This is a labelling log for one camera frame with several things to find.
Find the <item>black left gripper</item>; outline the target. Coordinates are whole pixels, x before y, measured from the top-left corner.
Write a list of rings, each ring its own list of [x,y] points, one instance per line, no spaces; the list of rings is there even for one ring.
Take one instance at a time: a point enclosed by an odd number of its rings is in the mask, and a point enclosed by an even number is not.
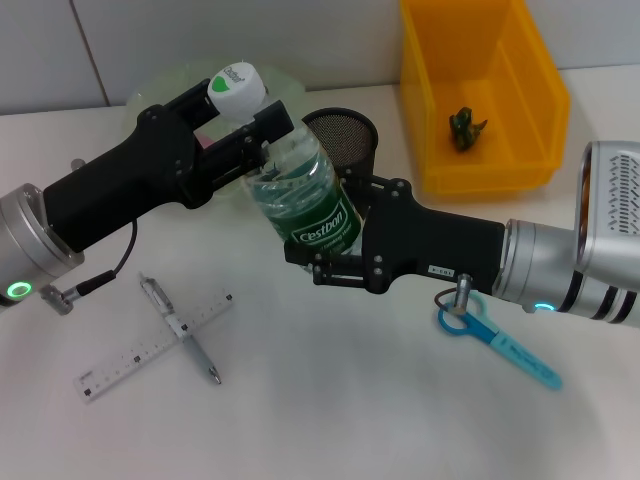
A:
[[[141,113],[120,145],[43,191],[48,225],[79,253],[150,210],[179,203],[196,209],[218,190],[266,162],[263,150],[293,131],[282,101],[203,150],[193,130],[220,115],[211,79]]]

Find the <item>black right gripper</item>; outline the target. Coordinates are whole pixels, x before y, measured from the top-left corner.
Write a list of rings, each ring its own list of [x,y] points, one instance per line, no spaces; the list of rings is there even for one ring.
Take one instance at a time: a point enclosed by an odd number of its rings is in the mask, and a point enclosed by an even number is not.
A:
[[[285,247],[285,260],[308,271],[315,285],[364,286],[383,294],[403,275],[454,283],[468,274],[476,290],[492,292],[501,267],[504,224],[426,208],[405,179],[345,172],[340,181],[351,200],[371,200],[362,257]]]

